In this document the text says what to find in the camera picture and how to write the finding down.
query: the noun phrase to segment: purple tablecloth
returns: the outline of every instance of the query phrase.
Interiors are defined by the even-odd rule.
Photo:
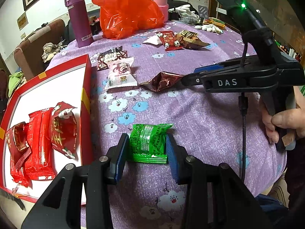
[[[112,47],[123,46],[134,57],[138,83],[147,81],[160,71],[188,74],[195,68],[242,55],[241,36],[233,31],[223,34],[203,32],[193,27],[168,22],[164,29],[180,32],[196,31],[199,38],[211,43],[202,50],[166,52],[164,46],[142,44],[157,30],[141,31],[123,40],[95,36],[90,46],[77,48],[76,41],[55,55],[50,66],[89,54],[92,63],[91,131],[95,157],[106,154],[116,145],[122,133],[130,133],[132,124],[173,123],[171,130],[177,143],[204,163],[228,163],[239,175],[242,157],[242,119],[238,108],[239,94],[208,94],[202,87],[175,89],[153,93],[141,87],[105,92],[108,70],[96,72],[97,57]],[[248,53],[255,54],[252,46]],[[286,155],[269,145],[261,115],[258,95],[249,98],[247,120],[246,185],[254,196],[269,187],[283,172]],[[109,186],[109,201],[114,228],[180,228],[186,187],[175,184],[167,164],[127,162],[122,180]],[[81,224],[85,226],[85,208]]]

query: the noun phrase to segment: white snack package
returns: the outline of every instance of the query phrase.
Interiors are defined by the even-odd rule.
[[[160,38],[157,35],[151,36],[143,43],[150,43],[153,45],[162,45],[162,41],[160,40]]]
[[[138,86],[138,82],[130,70],[130,66],[134,60],[134,57],[132,57],[110,62],[108,64],[108,81],[104,89],[107,90],[118,87]]]

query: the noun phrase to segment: glove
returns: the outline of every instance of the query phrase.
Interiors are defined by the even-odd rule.
[[[190,11],[190,6],[191,6],[190,4],[182,5],[180,7],[177,7],[176,11],[181,15],[182,18],[190,16],[198,19],[199,16],[195,14],[195,11]]]

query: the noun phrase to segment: screw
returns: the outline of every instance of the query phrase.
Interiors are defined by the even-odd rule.
[[[220,167],[222,168],[222,169],[229,169],[229,165],[228,164],[226,164],[226,163],[221,163],[220,164]]]
[[[195,160],[195,157],[192,156],[192,155],[188,155],[188,156],[186,157],[186,160],[187,160],[187,162],[193,162],[193,161]]]
[[[99,161],[100,162],[106,162],[108,160],[108,157],[107,156],[101,156],[100,158],[99,158]]]
[[[66,170],[72,170],[74,168],[74,164],[67,164]]]

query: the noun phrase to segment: purple thermos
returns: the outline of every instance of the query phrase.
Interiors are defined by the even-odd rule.
[[[85,0],[65,0],[78,47],[93,42]]]

